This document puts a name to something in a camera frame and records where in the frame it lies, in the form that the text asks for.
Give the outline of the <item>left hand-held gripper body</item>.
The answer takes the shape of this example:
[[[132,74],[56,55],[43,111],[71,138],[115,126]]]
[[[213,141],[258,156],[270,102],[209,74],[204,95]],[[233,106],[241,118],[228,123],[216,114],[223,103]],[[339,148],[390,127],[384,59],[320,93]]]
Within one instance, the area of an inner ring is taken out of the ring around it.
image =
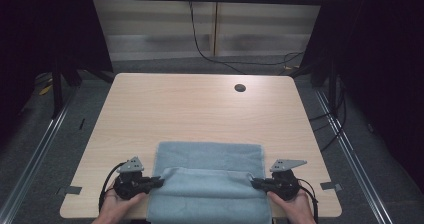
[[[144,166],[137,156],[118,167],[118,176],[115,179],[113,188],[121,199],[130,200],[139,193],[150,192],[152,178],[144,177],[143,171]]]

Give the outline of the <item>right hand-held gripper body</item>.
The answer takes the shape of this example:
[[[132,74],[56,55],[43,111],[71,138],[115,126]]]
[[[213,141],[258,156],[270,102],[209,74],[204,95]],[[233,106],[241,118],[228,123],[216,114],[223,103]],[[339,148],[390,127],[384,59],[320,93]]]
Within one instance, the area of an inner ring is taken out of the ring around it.
[[[293,169],[306,163],[306,160],[277,159],[270,167],[271,178],[267,180],[271,185],[270,191],[285,201],[292,200],[300,190]]]

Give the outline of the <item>light blue towel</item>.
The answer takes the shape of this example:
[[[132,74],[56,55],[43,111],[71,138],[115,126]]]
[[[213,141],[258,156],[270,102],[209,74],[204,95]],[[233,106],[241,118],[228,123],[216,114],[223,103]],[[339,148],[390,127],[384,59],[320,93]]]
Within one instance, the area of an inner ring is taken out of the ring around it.
[[[257,144],[162,142],[155,176],[162,187],[150,193],[151,224],[271,224],[264,191],[252,187],[265,177],[263,148]]]

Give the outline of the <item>person's right hand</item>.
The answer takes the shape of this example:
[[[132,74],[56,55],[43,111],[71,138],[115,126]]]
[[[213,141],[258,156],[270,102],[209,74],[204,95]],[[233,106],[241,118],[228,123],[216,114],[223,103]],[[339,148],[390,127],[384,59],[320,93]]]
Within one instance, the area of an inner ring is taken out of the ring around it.
[[[272,202],[282,208],[288,220],[314,220],[307,193],[300,190],[296,197],[285,201],[276,193],[269,191],[267,196]]]

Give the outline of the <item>person's left hand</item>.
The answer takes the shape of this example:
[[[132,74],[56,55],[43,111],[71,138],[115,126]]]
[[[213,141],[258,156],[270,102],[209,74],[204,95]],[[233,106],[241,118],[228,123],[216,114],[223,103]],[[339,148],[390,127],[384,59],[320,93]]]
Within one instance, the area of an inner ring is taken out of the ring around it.
[[[106,192],[103,205],[96,219],[122,220],[133,207],[146,197],[145,193],[139,193],[129,200],[124,200],[116,194],[114,189],[111,189]]]

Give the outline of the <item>black metal stand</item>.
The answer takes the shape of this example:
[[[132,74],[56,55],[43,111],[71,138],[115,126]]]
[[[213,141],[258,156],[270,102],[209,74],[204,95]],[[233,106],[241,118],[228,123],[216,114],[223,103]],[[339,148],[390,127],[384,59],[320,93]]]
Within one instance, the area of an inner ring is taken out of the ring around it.
[[[328,88],[328,101],[330,112],[336,110],[336,84],[337,83],[337,72],[334,60],[331,61],[330,74],[329,74],[329,88]]]
[[[54,109],[53,109],[52,118],[55,119],[63,108],[61,70],[60,70],[60,65],[57,62],[53,64],[52,87],[53,87],[53,99],[54,99]]]

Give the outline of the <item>dark curtain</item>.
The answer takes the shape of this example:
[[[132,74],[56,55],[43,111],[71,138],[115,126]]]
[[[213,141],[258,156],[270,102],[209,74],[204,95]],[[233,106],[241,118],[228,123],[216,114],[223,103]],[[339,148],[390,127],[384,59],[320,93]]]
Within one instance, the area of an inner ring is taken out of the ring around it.
[[[340,75],[424,193],[424,0],[324,0],[301,67]]]
[[[113,70],[93,0],[0,0],[0,147],[18,123],[36,77]]]

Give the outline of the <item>metal floor rail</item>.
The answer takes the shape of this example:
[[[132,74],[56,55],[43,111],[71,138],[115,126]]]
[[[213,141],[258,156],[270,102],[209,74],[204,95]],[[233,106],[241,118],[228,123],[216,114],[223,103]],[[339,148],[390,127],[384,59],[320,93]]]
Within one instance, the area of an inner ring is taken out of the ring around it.
[[[69,95],[64,106],[59,110],[56,117],[50,121],[48,128],[35,149],[35,152],[31,156],[23,173],[20,175],[16,186],[8,195],[4,206],[0,209],[0,224],[12,224],[15,219],[15,216],[50,149],[57,132],[60,130],[60,127],[67,116],[69,106],[73,102],[76,93],[77,90],[74,90]]]
[[[379,193],[375,186],[371,182],[368,174],[366,173],[355,149],[353,148],[346,132],[342,127],[342,123],[330,113],[329,101],[325,93],[321,90],[316,91],[316,96],[321,105],[322,110],[327,115],[328,122],[338,140],[339,146],[341,147],[350,168],[370,206],[377,222],[379,224],[394,224],[388,209],[383,203]]]

